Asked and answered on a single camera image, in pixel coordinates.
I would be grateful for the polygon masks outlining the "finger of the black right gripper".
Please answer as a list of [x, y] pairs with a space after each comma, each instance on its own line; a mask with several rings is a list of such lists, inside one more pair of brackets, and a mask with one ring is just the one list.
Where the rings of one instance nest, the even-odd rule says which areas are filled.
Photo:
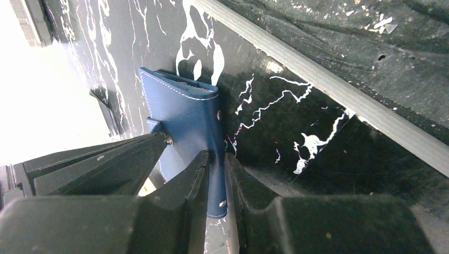
[[25, 196], [137, 195], [167, 146], [156, 132], [14, 165]]

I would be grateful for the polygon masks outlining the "navy blue card holder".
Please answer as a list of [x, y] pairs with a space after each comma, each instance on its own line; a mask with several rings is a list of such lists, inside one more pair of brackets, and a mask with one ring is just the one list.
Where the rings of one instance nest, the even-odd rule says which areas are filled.
[[144, 67], [139, 68], [139, 76], [150, 112], [146, 119], [149, 131], [164, 131], [172, 140], [158, 163], [163, 180], [168, 182], [177, 176], [200, 151], [209, 151], [207, 216], [213, 219], [225, 217], [225, 139], [218, 88]]

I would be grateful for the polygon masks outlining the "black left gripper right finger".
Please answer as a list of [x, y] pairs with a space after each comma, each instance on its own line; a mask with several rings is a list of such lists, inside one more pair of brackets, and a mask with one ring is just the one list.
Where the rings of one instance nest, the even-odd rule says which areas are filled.
[[240, 253], [433, 253], [405, 203], [390, 195], [281, 196], [227, 153]]

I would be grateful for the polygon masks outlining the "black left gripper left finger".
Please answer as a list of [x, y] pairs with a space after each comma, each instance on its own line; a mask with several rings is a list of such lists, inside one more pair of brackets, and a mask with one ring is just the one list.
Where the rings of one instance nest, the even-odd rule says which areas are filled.
[[210, 154], [144, 197], [47, 196], [1, 212], [1, 253], [202, 253]]

